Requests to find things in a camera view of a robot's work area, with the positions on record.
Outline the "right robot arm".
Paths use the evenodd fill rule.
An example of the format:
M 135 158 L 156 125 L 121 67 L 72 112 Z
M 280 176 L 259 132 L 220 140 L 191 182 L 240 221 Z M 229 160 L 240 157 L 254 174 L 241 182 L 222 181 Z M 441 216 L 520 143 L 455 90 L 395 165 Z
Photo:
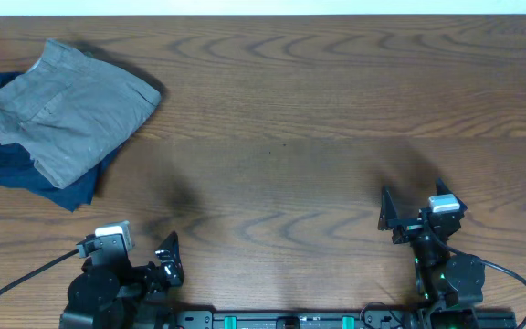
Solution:
M 444 182 L 436 180 L 436 193 L 414 218 L 398 215 L 388 187 L 381 192 L 380 230 L 392 232 L 394 244 L 408 243 L 414 252 L 416 288 L 426 300 L 404 318 L 406 328 L 467 327 L 467 316 L 483 300 L 485 266 L 466 253 L 452 251 L 448 238 L 461 228 L 468 209 Z

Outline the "grey shorts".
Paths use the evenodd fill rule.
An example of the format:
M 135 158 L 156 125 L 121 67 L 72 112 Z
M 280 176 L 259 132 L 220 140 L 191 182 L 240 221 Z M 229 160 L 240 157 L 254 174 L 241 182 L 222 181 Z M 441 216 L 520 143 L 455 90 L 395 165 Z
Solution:
M 0 144 L 23 146 L 64 189 L 135 133 L 161 99 L 130 72 L 50 39 L 30 70 L 0 88 Z

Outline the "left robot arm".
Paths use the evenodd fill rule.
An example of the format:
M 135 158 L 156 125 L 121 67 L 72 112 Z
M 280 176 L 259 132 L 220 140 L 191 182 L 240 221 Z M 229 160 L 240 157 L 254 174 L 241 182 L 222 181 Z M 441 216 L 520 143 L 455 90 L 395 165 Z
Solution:
M 184 283 L 179 238 L 172 232 L 155 250 L 158 263 L 132 266 L 125 236 L 88 235 L 77 244 L 85 259 L 69 285 L 61 328 L 156 328 L 177 326 L 167 293 Z

